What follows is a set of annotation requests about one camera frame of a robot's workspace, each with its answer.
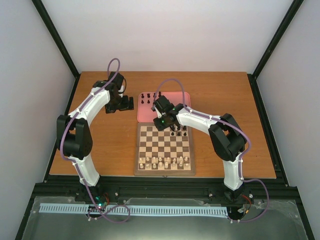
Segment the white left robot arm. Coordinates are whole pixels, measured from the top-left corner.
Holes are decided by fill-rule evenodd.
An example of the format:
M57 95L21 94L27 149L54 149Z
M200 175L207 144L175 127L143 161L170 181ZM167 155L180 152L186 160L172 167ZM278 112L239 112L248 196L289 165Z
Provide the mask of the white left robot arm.
M56 147L61 157L72 163L79 181L87 185L86 195L92 201L103 198L104 188L92 157L93 138L90 125L101 109L107 114L134 109L134 99L124 95L127 81L123 75L112 71L107 80L98 80L85 100L68 115L56 121Z

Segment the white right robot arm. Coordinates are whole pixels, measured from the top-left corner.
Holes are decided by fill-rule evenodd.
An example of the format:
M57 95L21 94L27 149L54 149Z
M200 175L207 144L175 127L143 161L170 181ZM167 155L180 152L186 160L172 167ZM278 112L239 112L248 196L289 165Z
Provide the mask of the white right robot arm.
M157 114L153 123L158 131L189 127L209 135L215 154L223 162L224 185L232 191L242 186L243 156L250 150L251 141L232 115L209 115L184 103L174 105L164 95L153 102L151 109Z

